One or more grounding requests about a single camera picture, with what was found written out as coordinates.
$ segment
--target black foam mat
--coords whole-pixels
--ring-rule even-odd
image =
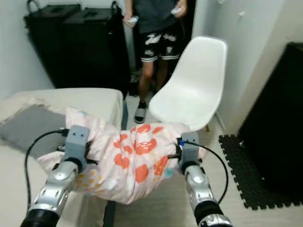
[[[271,192],[266,187],[248,150],[240,146],[241,140],[237,136],[220,136],[219,142],[246,208],[264,210],[303,204],[303,194],[285,195]]]

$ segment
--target gray t-shirt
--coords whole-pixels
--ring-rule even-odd
[[[134,0],[140,33],[159,31],[173,25],[177,19],[170,11],[177,2],[178,0]]]

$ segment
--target hand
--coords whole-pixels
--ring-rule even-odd
[[[128,20],[129,20],[130,18],[132,18],[132,16],[133,16],[133,12],[126,12],[126,14],[125,14],[125,16],[124,16],[124,18],[123,18],[123,22],[124,22],[127,26],[129,26],[129,27],[133,27],[133,26],[134,26],[133,24],[130,24],[130,23],[128,22]]]
[[[187,13],[187,0],[179,0],[176,4],[176,8],[181,8],[181,12],[175,15],[175,18],[181,18]]]

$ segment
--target black shorts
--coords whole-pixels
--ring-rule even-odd
[[[180,56],[180,41],[183,38],[180,22],[160,31],[142,33],[141,61],[153,62],[157,59],[172,60]]]

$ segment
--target game controller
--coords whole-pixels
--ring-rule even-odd
[[[181,12],[182,11],[182,8],[181,7],[175,7],[175,8],[173,8],[172,10],[171,10],[171,13],[173,14],[173,15],[177,15],[179,12]]]
[[[127,22],[133,26],[136,25],[136,23],[138,22],[139,17],[138,16],[133,16],[131,17]]]

